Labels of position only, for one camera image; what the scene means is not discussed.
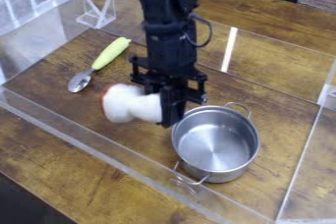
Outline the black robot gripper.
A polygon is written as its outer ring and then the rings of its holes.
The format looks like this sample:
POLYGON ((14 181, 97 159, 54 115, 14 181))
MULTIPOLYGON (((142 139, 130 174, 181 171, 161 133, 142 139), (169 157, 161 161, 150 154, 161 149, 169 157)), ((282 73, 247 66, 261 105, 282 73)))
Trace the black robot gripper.
POLYGON ((143 85, 145 94, 161 91, 165 128, 183 118, 187 101, 207 100, 209 76, 198 70, 198 29, 194 21, 171 26, 146 25, 147 56, 133 56, 131 80, 143 85))

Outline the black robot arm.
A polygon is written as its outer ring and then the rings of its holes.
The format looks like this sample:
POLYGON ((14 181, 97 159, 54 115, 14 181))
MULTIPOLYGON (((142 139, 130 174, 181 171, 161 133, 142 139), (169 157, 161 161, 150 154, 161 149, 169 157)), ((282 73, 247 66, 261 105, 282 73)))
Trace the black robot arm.
POLYGON ((158 123, 169 128, 185 116, 190 101, 205 103, 207 74, 197 69, 198 42, 194 12, 199 0, 139 0, 143 10, 147 55, 130 58, 131 80, 159 96, 158 123))

